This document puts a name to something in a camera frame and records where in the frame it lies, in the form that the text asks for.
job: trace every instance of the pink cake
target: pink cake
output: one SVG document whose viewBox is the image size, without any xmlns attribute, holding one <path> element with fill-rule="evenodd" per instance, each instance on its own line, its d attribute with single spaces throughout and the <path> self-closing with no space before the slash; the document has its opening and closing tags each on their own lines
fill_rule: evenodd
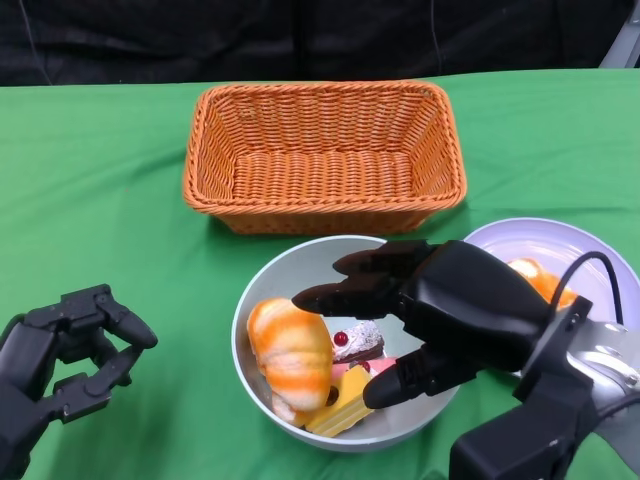
<svg viewBox="0 0 640 480">
<path fill-rule="evenodd" d="M 333 367 L 331 367 L 331 382 L 335 383 L 344 372 L 349 370 L 353 364 L 366 364 L 364 365 L 365 370 L 367 370 L 367 365 L 369 366 L 369 373 L 372 377 L 375 377 L 380 372 L 386 370 L 391 365 L 395 365 L 396 357 L 385 357 L 385 358 L 376 358 L 375 360 L 366 360 L 363 362 L 351 362 L 351 363 L 334 363 Z"/>
</svg>

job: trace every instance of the croissant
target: croissant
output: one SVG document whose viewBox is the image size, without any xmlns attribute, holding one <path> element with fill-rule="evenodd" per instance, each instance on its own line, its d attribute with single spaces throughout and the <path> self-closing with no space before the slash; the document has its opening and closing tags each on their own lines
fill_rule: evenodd
<svg viewBox="0 0 640 480">
<path fill-rule="evenodd" d="M 304 412 L 326 404 L 331 387 L 333 344 L 324 320 L 291 300 L 273 298 L 256 305 L 247 330 L 258 368 L 271 387 L 275 413 L 302 424 Z"/>
</svg>

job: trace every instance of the white plate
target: white plate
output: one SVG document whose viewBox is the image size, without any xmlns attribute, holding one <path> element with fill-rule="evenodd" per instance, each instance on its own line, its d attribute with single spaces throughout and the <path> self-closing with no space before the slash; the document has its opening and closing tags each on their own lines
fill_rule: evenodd
<svg viewBox="0 0 640 480">
<path fill-rule="evenodd" d="M 558 277 L 583 253 L 595 250 L 606 254 L 618 277 L 625 326 L 640 330 L 640 281 L 618 252 L 595 236 L 553 220 L 513 218 L 486 225 L 465 241 L 505 262 L 533 258 Z M 599 260 L 580 267 L 569 281 L 569 287 L 593 302 L 589 314 L 592 320 L 615 322 L 611 283 Z"/>
</svg>

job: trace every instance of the cherry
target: cherry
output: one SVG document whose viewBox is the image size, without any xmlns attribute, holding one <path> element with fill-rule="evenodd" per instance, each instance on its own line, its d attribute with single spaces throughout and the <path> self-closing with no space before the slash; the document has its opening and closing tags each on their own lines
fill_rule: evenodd
<svg viewBox="0 0 640 480">
<path fill-rule="evenodd" d="M 338 332 L 333 336 L 333 343 L 335 343 L 339 347 L 344 347 L 347 343 L 349 343 L 349 336 L 344 332 Z"/>
</svg>

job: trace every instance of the bowl rim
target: bowl rim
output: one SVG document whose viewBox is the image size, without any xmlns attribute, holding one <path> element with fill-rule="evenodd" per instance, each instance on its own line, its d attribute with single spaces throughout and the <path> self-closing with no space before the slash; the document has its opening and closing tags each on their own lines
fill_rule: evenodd
<svg viewBox="0 0 640 480">
<path fill-rule="evenodd" d="M 240 297 L 240 300 L 238 301 L 238 305 L 236 306 L 236 311 L 235 311 L 235 314 L 233 316 L 233 324 L 231 326 L 231 352 L 233 354 L 233 364 L 235 366 L 236 373 L 238 374 L 238 377 L 240 378 L 240 382 L 242 383 L 242 385 L 244 386 L 244 389 L 246 390 L 246 392 L 249 394 L 249 396 L 253 400 L 253 403 L 255 403 L 262 410 L 262 412 L 264 414 L 266 414 L 273 422 L 275 422 L 281 428 L 283 428 L 287 432 L 293 434 L 294 436 L 304 437 L 304 438 L 306 438 L 309 441 L 314 442 L 314 443 L 315 442 L 321 442 L 321 443 L 326 443 L 326 444 L 329 444 L 329 445 L 343 445 L 343 446 L 368 445 L 368 444 L 386 442 L 386 441 L 390 441 L 390 440 L 393 440 L 393 439 L 396 439 L 396 438 L 404 438 L 404 437 L 407 437 L 408 435 L 410 435 L 410 434 L 412 434 L 414 432 L 417 432 L 422 427 L 424 427 L 426 424 L 431 422 L 438 415 L 439 412 L 436 413 L 435 415 L 431 416 L 431 417 L 428 417 L 426 420 L 417 422 L 416 424 L 412 425 L 411 427 L 406 428 L 406 429 L 404 429 L 404 430 L 402 430 L 400 432 L 395 432 L 395 433 L 388 434 L 388 435 L 383 435 L 383 436 L 380 436 L 380 437 L 370 437 L 370 438 L 359 439 L 359 440 L 323 437 L 321 435 L 316 435 L 314 433 L 310 433 L 310 432 L 307 432 L 305 430 L 302 430 L 302 429 L 299 429 L 297 427 L 294 427 L 292 425 L 289 425 L 288 423 L 286 423 L 285 421 L 280 419 L 275 413 L 273 413 L 271 411 L 270 408 L 268 408 L 264 403 L 262 403 L 262 401 L 257 397 L 257 395 L 255 393 L 253 393 L 253 390 L 251 389 L 251 387 L 249 386 L 249 383 L 245 379 L 245 377 L 244 377 L 244 375 L 242 373 L 242 369 L 240 367 L 240 361 L 238 360 L 238 352 L 236 350 L 236 329 L 238 328 L 238 318 L 239 318 L 239 314 L 240 314 L 240 308 L 241 308 L 242 304 L 244 303 L 244 300 L 245 300 L 247 294 L 249 293 L 249 291 L 253 287 L 253 284 L 273 264 L 277 263 L 282 258 L 286 257 L 287 255 L 289 255 L 289 254 L 291 254 L 291 253 L 293 253 L 293 252 L 295 252 L 297 250 L 300 250 L 302 248 L 308 247 L 309 245 L 313 245 L 313 244 L 316 244 L 316 243 L 322 243 L 322 242 L 328 242 L 328 241 L 334 241 L 334 240 L 346 240 L 346 239 L 373 240 L 373 241 L 379 243 L 380 245 L 386 243 L 386 240 L 384 240 L 382 238 L 371 237 L 371 236 L 366 236 L 366 235 L 333 235 L 333 236 L 329 236 L 329 237 L 316 238 L 314 240 L 309 240 L 307 242 L 303 242 L 303 243 L 300 243 L 298 245 L 295 245 L 294 247 L 291 247 L 288 250 L 286 250 L 286 251 L 282 252 L 281 254 L 277 255 L 272 260 L 270 260 L 266 265 L 264 265 L 258 271 L 258 273 L 256 273 L 253 276 L 253 278 L 251 279 L 249 284 L 245 287 L 244 292 L 242 292 L 242 296 Z M 449 391 L 451 397 L 449 398 L 447 403 L 449 403 L 449 401 L 451 401 L 453 396 L 456 394 L 457 390 L 458 390 L 458 387 L 456 387 L 454 389 L 451 389 Z"/>
</svg>

